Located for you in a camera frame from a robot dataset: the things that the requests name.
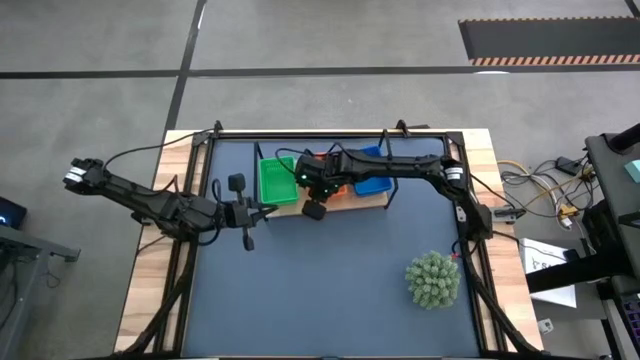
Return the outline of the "green plastic basket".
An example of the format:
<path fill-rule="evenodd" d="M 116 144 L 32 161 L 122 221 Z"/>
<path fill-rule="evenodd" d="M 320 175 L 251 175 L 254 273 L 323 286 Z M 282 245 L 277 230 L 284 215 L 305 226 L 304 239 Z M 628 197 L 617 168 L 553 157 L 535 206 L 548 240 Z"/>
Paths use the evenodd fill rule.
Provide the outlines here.
<path fill-rule="evenodd" d="M 259 161 L 259 196 L 262 203 L 291 205 L 298 201 L 298 186 L 291 173 L 295 163 L 296 159 L 292 156 Z"/>

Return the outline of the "pale green succulent ball plant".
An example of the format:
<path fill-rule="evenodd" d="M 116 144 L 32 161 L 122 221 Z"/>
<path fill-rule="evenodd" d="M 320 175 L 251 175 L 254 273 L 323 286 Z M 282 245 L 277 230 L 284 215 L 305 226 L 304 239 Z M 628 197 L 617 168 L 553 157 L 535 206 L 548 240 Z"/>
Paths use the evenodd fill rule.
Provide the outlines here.
<path fill-rule="evenodd" d="M 414 258 L 405 269 L 414 304 L 423 309 L 451 307 L 458 297 L 461 273 L 451 255 L 432 251 Z"/>

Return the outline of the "blue plastic basket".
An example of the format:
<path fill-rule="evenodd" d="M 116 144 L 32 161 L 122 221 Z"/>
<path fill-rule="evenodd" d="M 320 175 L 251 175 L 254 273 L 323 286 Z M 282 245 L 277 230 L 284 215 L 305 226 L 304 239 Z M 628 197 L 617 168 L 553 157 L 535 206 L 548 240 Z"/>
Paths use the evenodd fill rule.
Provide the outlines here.
<path fill-rule="evenodd" d="M 362 148 L 362 151 L 369 156 L 381 157 L 379 146 L 368 146 Z M 387 192 L 391 188 L 392 180 L 388 177 L 372 177 L 354 184 L 354 190 L 358 196 L 372 196 Z"/>

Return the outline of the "black hazard-striped floor mat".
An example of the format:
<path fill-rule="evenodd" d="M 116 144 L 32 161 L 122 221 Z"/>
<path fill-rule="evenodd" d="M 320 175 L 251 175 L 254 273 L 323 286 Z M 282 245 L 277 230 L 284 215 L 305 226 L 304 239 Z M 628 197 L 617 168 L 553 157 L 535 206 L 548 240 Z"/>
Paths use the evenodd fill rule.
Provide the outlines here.
<path fill-rule="evenodd" d="M 464 19 L 458 26 L 474 66 L 640 64 L 640 18 Z"/>

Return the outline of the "backlit keyboard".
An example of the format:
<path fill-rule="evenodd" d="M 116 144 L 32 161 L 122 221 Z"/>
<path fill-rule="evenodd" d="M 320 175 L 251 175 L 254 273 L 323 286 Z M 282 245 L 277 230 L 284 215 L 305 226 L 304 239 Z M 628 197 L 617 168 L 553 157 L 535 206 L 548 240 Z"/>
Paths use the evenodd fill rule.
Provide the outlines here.
<path fill-rule="evenodd" d="M 640 294 L 624 295 L 620 298 L 620 304 L 622 320 L 640 357 Z"/>

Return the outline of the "blue-grey table mat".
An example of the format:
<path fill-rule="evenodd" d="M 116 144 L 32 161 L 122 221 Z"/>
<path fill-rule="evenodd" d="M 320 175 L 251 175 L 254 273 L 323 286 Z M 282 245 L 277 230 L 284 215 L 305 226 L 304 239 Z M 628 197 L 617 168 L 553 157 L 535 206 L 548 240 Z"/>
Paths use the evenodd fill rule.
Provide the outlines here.
<path fill-rule="evenodd" d="M 460 356 L 479 353 L 468 288 L 454 303 L 415 304 L 411 261 L 449 254 L 452 203 L 422 179 L 392 202 L 276 217 L 207 234 L 196 258 L 182 352 L 195 356 Z"/>

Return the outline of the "black device with blue light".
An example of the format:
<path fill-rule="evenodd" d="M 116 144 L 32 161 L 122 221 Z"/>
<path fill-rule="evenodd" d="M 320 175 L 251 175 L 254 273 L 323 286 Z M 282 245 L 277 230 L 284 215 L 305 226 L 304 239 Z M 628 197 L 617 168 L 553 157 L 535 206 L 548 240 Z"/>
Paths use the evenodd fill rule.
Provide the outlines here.
<path fill-rule="evenodd" d="M 0 196 L 0 226 L 20 230 L 27 213 L 25 207 Z"/>

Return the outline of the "black power adapter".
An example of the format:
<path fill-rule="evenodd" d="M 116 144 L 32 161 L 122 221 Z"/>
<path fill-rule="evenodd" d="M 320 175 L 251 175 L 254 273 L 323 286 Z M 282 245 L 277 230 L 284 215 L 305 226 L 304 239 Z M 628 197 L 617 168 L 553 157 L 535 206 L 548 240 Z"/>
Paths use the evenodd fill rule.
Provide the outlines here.
<path fill-rule="evenodd" d="M 576 176 L 582 169 L 582 161 L 560 156 L 555 161 L 555 169 L 567 175 Z"/>

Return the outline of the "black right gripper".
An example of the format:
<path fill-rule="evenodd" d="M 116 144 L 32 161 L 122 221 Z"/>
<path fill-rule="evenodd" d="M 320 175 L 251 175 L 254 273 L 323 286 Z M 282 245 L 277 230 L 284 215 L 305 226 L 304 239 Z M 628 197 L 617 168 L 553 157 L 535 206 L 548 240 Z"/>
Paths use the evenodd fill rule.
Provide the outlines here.
<path fill-rule="evenodd" d="M 314 220 L 324 218 L 327 212 L 325 203 L 346 184 L 344 179 L 331 175 L 330 170 L 330 163 L 313 155 L 301 155 L 296 162 L 296 183 L 306 189 L 309 197 L 304 202 L 302 214 Z"/>

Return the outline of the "white printed paper sheet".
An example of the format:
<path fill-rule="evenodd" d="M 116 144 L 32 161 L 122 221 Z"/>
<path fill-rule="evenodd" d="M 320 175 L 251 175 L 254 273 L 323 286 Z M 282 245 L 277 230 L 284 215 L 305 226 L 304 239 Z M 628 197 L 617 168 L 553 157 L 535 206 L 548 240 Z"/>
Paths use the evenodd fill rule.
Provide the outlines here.
<path fill-rule="evenodd" d="M 565 254 L 568 249 L 546 244 L 529 238 L 520 240 L 521 258 L 526 274 L 544 270 L 552 266 L 567 263 Z M 569 285 L 552 290 L 531 292 L 533 300 L 543 301 L 569 308 L 577 307 L 576 290 L 574 285 Z"/>

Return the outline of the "black equipment stand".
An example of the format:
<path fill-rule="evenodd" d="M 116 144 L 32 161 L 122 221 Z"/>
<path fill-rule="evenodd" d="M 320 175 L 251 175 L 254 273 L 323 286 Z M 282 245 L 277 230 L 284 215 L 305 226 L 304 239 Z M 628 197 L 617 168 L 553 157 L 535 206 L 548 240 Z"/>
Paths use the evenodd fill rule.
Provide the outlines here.
<path fill-rule="evenodd" d="M 640 184 L 624 169 L 640 159 L 640 122 L 588 137 L 585 145 L 604 196 L 582 216 L 596 252 L 528 274 L 528 288 L 535 293 L 605 278 L 604 297 L 622 315 L 620 298 L 640 294 Z"/>

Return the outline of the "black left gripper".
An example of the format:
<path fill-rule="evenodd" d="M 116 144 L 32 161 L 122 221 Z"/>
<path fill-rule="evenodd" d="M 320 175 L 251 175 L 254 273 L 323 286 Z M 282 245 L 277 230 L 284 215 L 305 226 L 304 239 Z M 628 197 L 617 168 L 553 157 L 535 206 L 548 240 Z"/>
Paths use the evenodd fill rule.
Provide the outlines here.
<path fill-rule="evenodd" d="M 242 173 L 232 174 L 228 177 L 228 188 L 236 195 L 233 201 L 225 202 L 223 205 L 225 224 L 228 228 L 241 228 L 243 232 L 243 246 L 246 251 L 254 249 L 254 241 L 250 236 L 249 229 L 257 225 L 260 221 L 267 222 L 268 215 L 279 209 L 278 205 L 262 204 L 244 195 L 246 180 Z M 250 214 L 250 209 L 259 210 L 255 214 Z"/>

